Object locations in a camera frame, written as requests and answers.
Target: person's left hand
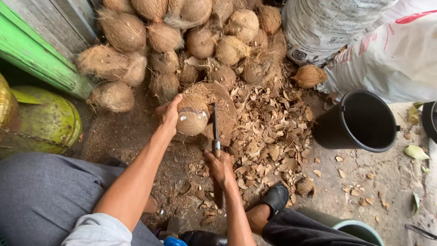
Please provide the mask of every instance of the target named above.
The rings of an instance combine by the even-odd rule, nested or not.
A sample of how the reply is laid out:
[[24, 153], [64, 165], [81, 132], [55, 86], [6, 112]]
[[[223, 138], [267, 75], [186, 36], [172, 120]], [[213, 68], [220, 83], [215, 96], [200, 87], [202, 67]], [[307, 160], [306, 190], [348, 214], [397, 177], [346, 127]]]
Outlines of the person's left hand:
[[176, 134], [176, 124], [177, 119], [179, 117], [179, 113], [177, 112], [177, 105], [182, 100], [182, 94], [177, 94], [173, 101], [167, 102], [158, 108], [156, 108], [156, 114], [162, 115], [162, 125], [169, 128], [169, 130], [174, 130], [174, 134]]

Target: chain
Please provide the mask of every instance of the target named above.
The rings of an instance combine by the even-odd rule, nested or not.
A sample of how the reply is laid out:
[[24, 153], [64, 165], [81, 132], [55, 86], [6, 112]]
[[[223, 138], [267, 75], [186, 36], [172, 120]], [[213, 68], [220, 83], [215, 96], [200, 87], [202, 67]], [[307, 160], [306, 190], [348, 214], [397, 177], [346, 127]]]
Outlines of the chain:
[[41, 138], [41, 137], [33, 137], [33, 136], [29, 136], [29, 135], [23, 134], [23, 133], [16, 133], [14, 131], [3, 129], [3, 128], [0, 128], [0, 133], [7, 134], [7, 135], [19, 136], [21, 138], [32, 139], [32, 140], [35, 140], [37, 142], [44, 142], [44, 143], [55, 145], [55, 146], [58, 146], [58, 147], [61, 147], [61, 148], [70, 148], [70, 146], [67, 146], [67, 145], [64, 145], [64, 144], [60, 144], [60, 143], [52, 141], [52, 140], [44, 139], [44, 138]]

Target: black sandal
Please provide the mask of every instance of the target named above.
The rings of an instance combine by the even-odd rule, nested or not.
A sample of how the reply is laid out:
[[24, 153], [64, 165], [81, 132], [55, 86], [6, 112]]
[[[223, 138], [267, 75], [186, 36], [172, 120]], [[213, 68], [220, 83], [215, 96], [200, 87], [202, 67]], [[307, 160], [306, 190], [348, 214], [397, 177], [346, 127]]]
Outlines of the black sandal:
[[270, 207], [270, 216], [267, 220], [270, 220], [275, 214], [280, 210], [284, 209], [290, 199], [290, 194], [287, 187], [282, 183], [277, 183], [264, 194], [264, 196], [259, 199], [256, 203], [252, 204], [246, 209], [246, 212], [252, 208], [265, 203]]

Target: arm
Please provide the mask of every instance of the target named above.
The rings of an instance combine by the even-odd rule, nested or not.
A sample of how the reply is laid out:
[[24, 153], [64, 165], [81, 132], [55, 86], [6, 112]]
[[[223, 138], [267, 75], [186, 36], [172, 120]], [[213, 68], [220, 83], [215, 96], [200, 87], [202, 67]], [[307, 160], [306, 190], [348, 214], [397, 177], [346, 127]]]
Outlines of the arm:
[[158, 166], [176, 134], [177, 104], [181, 100], [179, 94], [173, 102], [157, 109], [166, 110], [163, 123], [135, 160], [105, 192], [94, 208], [94, 213], [110, 215], [133, 231], [149, 198]]
[[235, 180], [229, 154], [222, 152], [222, 155], [217, 159], [211, 152], [205, 151], [205, 156], [209, 160], [208, 165], [211, 176], [218, 181], [225, 194], [228, 245], [256, 246], [244, 211], [243, 200]]

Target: person's right hand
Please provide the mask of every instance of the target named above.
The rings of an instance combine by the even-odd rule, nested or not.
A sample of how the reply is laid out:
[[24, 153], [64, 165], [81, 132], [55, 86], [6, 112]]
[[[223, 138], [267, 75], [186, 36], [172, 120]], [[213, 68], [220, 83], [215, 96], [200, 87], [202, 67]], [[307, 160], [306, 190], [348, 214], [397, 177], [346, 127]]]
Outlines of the person's right hand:
[[222, 189], [225, 189], [227, 181], [235, 181], [231, 156], [228, 153], [222, 152], [220, 157], [216, 158], [211, 152], [205, 150], [205, 157], [208, 160], [210, 177], [214, 178]]

